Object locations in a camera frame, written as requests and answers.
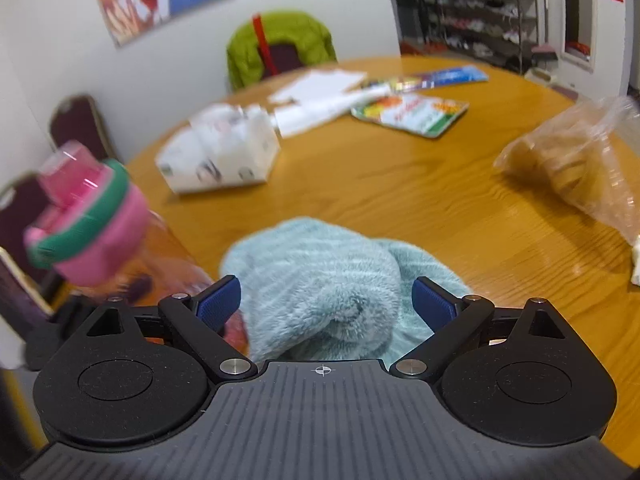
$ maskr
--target striped plush towel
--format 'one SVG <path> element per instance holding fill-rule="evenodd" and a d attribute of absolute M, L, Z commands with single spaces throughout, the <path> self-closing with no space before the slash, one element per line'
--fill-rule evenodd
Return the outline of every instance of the striped plush towel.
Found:
<path fill-rule="evenodd" d="M 225 274 L 242 286 L 254 362 L 287 352 L 299 361 L 380 358 L 388 367 L 433 334 L 412 308 L 415 278 L 458 297 L 470 292 L 418 247 L 311 218 L 240 240 L 222 261 Z"/>

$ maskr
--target silver screw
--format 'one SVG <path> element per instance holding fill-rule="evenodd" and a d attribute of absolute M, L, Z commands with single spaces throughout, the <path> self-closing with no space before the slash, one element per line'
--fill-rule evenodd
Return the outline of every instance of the silver screw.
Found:
<path fill-rule="evenodd" d="M 220 371 L 229 375 L 244 374 L 249 371 L 249 368 L 251 368 L 251 365 L 246 359 L 233 358 L 220 363 Z"/>
<path fill-rule="evenodd" d="M 427 371 L 427 365 L 418 359 L 402 359 L 396 364 L 396 370 L 404 375 L 419 375 Z"/>

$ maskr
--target green bottle ring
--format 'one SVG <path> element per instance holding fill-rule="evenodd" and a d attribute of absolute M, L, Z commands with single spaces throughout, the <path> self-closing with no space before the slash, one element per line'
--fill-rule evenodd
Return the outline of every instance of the green bottle ring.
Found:
<path fill-rule="evenodd" d="M 113 178 L 95 203 L 66 230 L 43 238 L 28 248 L 31 263 L 39 269 L 49 269 L 80 254 L 107 227 L 129 190 L 129 174 L 112 158 L 104 165 L 113 170 Z"/>

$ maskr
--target black circular disc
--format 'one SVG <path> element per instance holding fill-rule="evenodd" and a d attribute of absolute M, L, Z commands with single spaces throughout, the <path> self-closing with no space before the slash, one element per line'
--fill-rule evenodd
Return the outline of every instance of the black circular disc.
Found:
<path fill-rule="evenodd" d="M 41 371 L 33 397 L 49 431 L 79 444 L 130 446 L 186 422 L 208 393 L 198 362 L 169 346 L 109 345 L 105 336 L 61 349 Z"/>
<path fill-rule="evenodd" d="M 616 405 L 613 381 L 592 354 L 543 337 L 462 354 L 445 370 L 441 391 L 460 422 L 520 446 L 599 436 Z"/>

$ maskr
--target tissue box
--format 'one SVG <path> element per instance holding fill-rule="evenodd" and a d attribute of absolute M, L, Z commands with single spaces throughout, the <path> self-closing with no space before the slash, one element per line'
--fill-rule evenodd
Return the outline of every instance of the tissue box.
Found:
<path fill-rule="evenodd" d="M 190 119 L 156 156 L 173 192 L 266 182 L 280 151 L 268 113 L 216 104 Z"/>

